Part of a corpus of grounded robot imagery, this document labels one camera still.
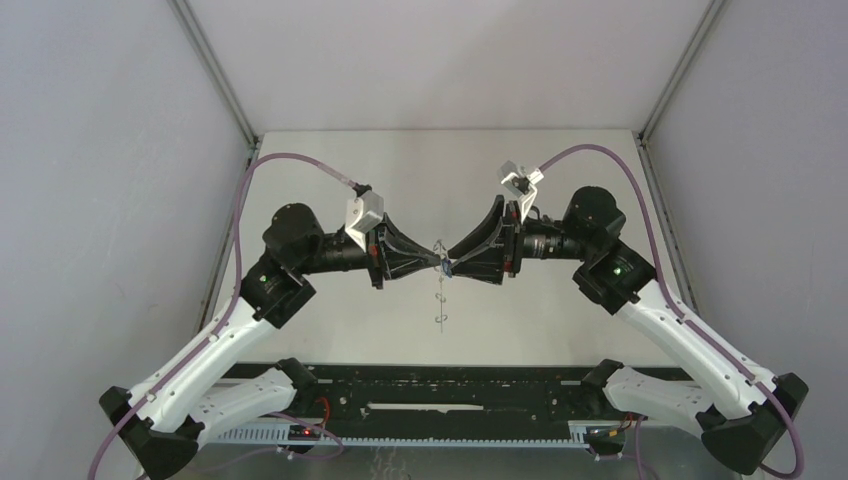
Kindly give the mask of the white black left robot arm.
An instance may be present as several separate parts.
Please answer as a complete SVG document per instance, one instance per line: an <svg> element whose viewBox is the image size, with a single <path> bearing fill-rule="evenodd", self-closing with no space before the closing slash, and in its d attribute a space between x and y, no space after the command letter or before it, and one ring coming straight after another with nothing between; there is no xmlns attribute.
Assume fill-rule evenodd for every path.
<svg viewBox="0 0 848 480"><path fill-rule="evenodd" d="M315 294L307 275L365 270L373 287L437 267L440 258L401 233L380 208L350 202L348 224L323 231L305 204L280 208L263 232L265 249L230 303L165 366L99 403L150 479L169 479L219 435L276 412L304 416L317 379L294 358L213 393L212 386L254 345L279 331Z"/></svg>

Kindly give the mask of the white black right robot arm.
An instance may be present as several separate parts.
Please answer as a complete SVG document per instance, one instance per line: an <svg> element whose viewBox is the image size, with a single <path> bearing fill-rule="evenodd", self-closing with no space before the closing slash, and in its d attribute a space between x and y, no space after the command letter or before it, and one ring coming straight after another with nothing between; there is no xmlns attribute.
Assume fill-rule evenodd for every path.
<svg viewBox="0 0 848 480"><path fill-rule="evenodd" d="M797 436L794 418L809 388L747 358L671 293L656 268L620 237L625 214L606 189L578 189L559 220L525 218L497 196L484 220L448 254L458 277L501 284L527 259L578 262L580 292L637 329L691 378L685 387L606 359L583 379L585 411L637 413L699 438L728 469L763 468L778 440Z"/></svg>

